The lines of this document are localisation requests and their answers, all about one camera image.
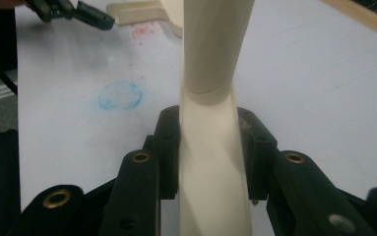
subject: white plastic part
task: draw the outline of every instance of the white plastic part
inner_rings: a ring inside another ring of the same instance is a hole
[[[185,83],[195,93],[231,87],[254,0],[186,0]]]
[[[232,76],[253,0],[186,0],[181,83],[181,236],[252,235]]]
[[[173,32],[182,37],[183,0],[113,3],[107,5],[106,11],[119,26],[152,20],[169,21]]]

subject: blue ink mark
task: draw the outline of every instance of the blue ink mark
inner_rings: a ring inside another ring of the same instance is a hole
[[[143,92],[133,83],[114,82],[104,88],[98,97],[98,104],[104,110],[130,110],[136,108],[143,98]]]

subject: white plastic pipe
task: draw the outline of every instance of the white plastic pipe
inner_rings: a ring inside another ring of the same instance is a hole
[[[184,78],[188,90],[205,93],[231,86],[253,3],[184,1]]]
[[[181,236],[252,235],[232,77],[253,0],[185,0]]]

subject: white tube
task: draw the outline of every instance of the white tube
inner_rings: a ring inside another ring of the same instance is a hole
[[[193,93],[229,91],[254,0],[185,0],[184,80]]]

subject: white table surface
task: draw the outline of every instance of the white table surface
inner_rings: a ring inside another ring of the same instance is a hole
[[[16,13],[24,208],[51,186],[88,192],[117,175],[179,102],[181,40],[165,22],[100,31]],[[306,153],[358,197],[377,187],[375,31],[319,0],[259,0],[234,77],[238,105],[280,149]],[[273,235],[264,206],[251,208],[254,235]],[[162,203],[162,235],[177,235],[177,214],[177,201]]]

